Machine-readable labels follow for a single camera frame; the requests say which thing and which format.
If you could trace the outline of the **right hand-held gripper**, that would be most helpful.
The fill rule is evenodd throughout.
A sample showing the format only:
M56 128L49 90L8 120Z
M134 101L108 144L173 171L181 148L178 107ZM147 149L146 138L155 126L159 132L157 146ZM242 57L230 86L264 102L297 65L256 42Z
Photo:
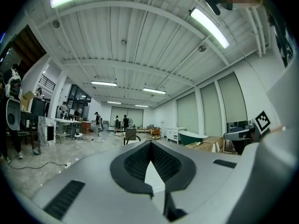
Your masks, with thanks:
M245 147L257 143L270 132L270 120L265 111L261 111L252 120L227 123L227 131L223 135L224 152L242 154Z

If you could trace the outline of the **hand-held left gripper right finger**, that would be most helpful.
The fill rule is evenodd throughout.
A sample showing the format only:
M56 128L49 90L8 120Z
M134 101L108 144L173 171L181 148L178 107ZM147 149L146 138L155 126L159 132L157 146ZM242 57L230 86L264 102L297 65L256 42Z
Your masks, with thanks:
M226 224L244 189L244 156L211 153L162 144L166 150L192 160L196 173L183 190L173 191L176 209L183 211L174 224Z

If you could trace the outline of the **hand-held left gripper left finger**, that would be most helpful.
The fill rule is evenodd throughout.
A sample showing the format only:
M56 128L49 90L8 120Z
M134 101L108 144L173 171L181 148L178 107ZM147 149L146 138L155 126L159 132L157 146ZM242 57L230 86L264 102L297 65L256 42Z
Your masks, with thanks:
M121 188L110 173L111 162L140 142L86 156L40 188L32 201L42 210L72 180L84 184L61 222L65 224L167 224L147 194Z

